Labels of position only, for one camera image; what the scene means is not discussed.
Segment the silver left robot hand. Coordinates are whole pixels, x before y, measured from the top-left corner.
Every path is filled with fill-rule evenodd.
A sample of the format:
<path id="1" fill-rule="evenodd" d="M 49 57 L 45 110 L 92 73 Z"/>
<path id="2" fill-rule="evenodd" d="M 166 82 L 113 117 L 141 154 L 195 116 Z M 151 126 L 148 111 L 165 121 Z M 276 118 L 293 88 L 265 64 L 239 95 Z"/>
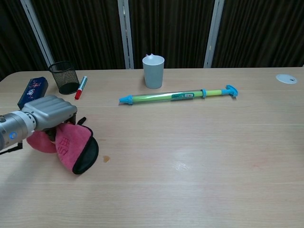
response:
<path id="1" fill-rule="evenodd" d="M 56 127 L 61 123 L 76 123 L 77 107 L 55 95 L 48 95 L 24 104 L 21 109 L 36 122 L 35 131 L 43 131 L 54 142 Z"/>

